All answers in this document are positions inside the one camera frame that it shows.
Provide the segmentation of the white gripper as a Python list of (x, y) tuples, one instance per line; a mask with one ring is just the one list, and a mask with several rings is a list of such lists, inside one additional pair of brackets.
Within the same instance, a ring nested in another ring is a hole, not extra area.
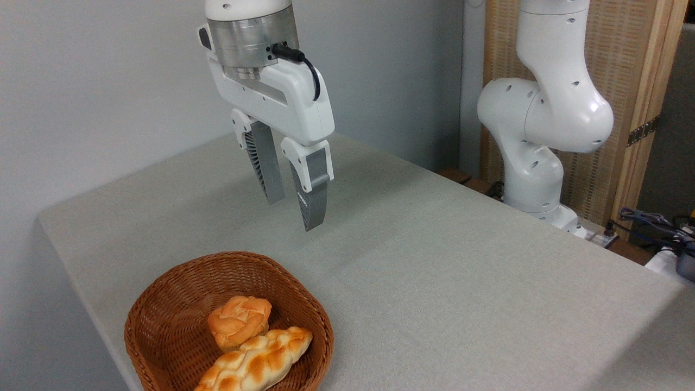
[(237, 143), (248, 153), (268, 203), (285, 198), (272, 128), (288, 136), (281, 149), (290, 163), (306, 232), (322, 224), (328, 184), (334, 179), (330, 144), (323, 141), (335, 130), (326, 89), (314, 100), (311, 70), (288, 60), (264, 67), (258, 79), (241, 81), (227, 77), (215, 56), (207, 62), (219, 94), (234, 108)]

